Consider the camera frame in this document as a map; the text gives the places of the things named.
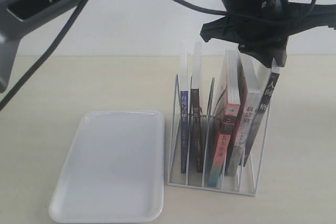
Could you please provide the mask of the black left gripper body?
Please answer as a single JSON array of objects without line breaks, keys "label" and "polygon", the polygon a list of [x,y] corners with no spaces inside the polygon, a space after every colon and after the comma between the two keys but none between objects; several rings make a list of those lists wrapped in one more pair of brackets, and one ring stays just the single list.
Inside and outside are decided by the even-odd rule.
[{"label": "black left gripper body", "polygon": [[308,16],[301,18],[308,10],[309,4],[290,2],[285,7],[283,19],[274,25],[225,16],[204,24],[200,36],[205,42],[218,39],[239,45],[264,46],[316,27],[335,29],[334,4],[317,4]]}]

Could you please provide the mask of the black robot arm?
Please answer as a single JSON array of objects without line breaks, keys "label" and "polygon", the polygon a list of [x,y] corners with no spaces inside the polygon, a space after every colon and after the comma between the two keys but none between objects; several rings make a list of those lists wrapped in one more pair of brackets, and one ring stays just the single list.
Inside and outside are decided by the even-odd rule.
[{"label": "black robot arm", "polygon": [[289,36],[316,27],[335,28],[335,5],[317,0],[221,0],[222,17],[204,24],[200,36],[238,45],[267,68],[273,62],[284,67]]}]

